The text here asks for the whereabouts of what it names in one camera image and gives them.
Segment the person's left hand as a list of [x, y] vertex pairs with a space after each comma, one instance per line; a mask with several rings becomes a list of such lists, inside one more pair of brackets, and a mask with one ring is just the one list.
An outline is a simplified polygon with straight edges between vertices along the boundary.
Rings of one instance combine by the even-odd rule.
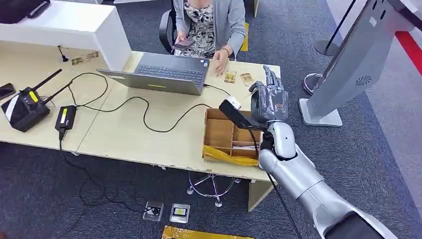
[[217, 50], [214, 53], [213, 60], [214, 60], [214, 66], [215, 66], [215, 74], [217, 76], [220, 76], [224, 73], [227, 67], [227, 64], [229, 62], [229, 54], [230, 54], [230, 51], [226, 48]]

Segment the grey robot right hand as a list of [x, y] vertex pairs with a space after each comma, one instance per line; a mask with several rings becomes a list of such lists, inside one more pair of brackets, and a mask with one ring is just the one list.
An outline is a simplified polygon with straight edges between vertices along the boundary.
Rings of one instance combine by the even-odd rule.
[[281, 78], [267, 65], [263, 66], [266, 83], [256, 81], [249, 87], [251, 93], [251, 117], [265, 124], [271, 120], [286, 121], [288, 118], [289, 95]]

